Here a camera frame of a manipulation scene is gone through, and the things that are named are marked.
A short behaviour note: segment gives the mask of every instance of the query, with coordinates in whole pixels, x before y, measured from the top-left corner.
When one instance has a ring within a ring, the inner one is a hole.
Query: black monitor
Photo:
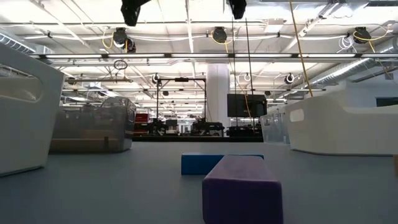
[[[177,126],[177,120],[176,119],[167,119],[166,125],[168,127]]]
[[[252,118],[258,118],[267,114],[267,100],[264,95],[246,95],[246,97],[248,99],[247,106],[244,94],[227,95],[228,117],[248,118],[251,116]]]

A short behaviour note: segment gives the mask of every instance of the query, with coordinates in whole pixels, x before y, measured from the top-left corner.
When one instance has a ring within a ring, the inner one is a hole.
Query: purple foam block
[[[202,183],[206,224],[282,224],[282,187],[256,156],[224,156]]]

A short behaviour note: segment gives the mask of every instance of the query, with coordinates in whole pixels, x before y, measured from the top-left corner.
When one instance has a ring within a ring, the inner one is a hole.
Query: foam block
[[[264,159],[263,155],[242,156],[258,156]],[[223,154],[183,153],[181,155],[181,175],[207,175],[223,157]]]
[[[224,156],[202,183],[206,224],[282,224],[282,187],[256,156]]]

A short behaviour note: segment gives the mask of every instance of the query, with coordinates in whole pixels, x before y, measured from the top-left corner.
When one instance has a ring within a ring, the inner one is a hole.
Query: white pillar
[[[207,121],[221,122],[225,128],[230,126],[227,110],[229,93],[229,69],[227,64],[207,65]]]

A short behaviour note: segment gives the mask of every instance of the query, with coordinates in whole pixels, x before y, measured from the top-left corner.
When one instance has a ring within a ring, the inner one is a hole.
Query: metal frame
[[[199,87],[201,91],[205,92],[205,104],[204,104],[204,110],[205,110],[205,120],[206,120],[206,101],[207,101],[207,84],[206,84],[206,78],[158,78],[157,82],[159,81],[166,81],[166,83],[164,83],[164,85],[161,86],[161,88],[159,88],[160,86],[156,83],[156,119],[159,119],[159,91],[163,89],[164,86],[166,86],[170,81],[175,81],[175,82],[189,82],[189,81],[194,81]],[[197,81],[203,81],[205,82],[205,88],[202,88],[200,86],[200,84]],[[184,91],[187,88],[182,88],[182,89],[177,89],[177,90],[172,90],[172,89],[164,89],[165,91]]]

